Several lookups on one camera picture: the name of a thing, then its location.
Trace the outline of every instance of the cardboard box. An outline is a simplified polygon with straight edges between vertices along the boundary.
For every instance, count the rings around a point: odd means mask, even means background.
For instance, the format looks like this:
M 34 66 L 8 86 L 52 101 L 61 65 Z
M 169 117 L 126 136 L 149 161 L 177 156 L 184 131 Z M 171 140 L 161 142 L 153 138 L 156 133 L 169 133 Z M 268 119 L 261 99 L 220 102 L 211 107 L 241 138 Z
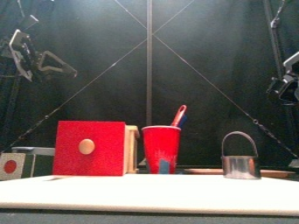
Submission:
M 52 161 L 53 156 L 2 153 L 0 157 L 0 180 L 52 175 Z

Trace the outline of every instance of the red circle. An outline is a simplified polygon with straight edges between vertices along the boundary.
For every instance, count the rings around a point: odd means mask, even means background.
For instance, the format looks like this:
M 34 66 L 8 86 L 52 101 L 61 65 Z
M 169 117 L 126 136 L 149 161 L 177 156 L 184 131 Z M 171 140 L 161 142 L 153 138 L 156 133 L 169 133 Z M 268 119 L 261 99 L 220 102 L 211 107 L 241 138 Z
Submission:
M 12 173 L 16 169 L 16 162 L 13 160 L 8 160 L 4 164 L 4 172 Z

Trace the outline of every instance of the metal pole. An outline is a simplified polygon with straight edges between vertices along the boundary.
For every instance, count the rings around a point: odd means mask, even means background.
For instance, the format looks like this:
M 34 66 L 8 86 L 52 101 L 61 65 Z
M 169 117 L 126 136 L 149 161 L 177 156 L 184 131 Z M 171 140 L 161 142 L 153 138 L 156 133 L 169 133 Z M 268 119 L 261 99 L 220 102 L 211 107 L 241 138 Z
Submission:
M 145 125 L 152 125 L 152 57 L 153 57 L 153 3 L 146 0 L 146 90 L 145 90 Z
M 0 152 L 5 149 L 6 139 L 8 139 L 9 131 L 10 131 L 10 128 L 12 128 L 16 97 L 18 95 L 20 82 L 21 82 L 21 78 L 17 75 L 14 76 L 16 78 L 14 78 L 13 84 L 12 84 L 9 102 L 8 102 L 8 105 L 6 105 L 6 111 L 5 111 L 5 115 L 4 115 L 4 127 L 2 127 L 2 134 L 1 134 L 1 137 L 0 137 Z

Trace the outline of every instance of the metal handle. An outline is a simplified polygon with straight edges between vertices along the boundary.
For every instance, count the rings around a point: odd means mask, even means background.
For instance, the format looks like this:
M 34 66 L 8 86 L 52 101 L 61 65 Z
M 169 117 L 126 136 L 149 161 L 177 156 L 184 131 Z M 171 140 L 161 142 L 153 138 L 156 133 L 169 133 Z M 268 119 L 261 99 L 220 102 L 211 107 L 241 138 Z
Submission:
M 251 142 L 252 149 L 253 149 L 253 152 L 256 153 L 256 157 L 257 157 L 257 147 L 256 147 L 255 141 L 251 138 L 251 136 L 241 131 L 232 131 L 224 136 L 224 138 L 221 140 L 221 156 L 224 156 L 224 141 L 228 138 L 228 136 L 231 136 L 231 135 L 241 135 Z

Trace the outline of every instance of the gray object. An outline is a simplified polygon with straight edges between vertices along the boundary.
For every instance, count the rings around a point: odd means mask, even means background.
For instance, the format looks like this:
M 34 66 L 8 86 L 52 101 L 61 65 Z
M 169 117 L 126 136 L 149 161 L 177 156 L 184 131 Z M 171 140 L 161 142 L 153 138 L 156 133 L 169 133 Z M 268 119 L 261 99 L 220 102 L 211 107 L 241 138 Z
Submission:
M 12 153 L 24 153 L 24 154 L 34 154 L 34 155 L 54 155 L 54 148 L 42 148 L 42 147 L 13 147 Z
M 224 142 L 231 135 L 241 135 L 252 145 L 255 156 L 225 156 L 224 155 Z M 221 167 L 223 175 L 229 179 L 260 179 L 260 169 L 257 162 L 257 148 L 255 141 L 248 134 L 240 131 L 228 133 L 221 141 Z
M 293 168 L 299 168 L 299 159 L 292 159 L 289 165 L 289 167 L 293 167 Z

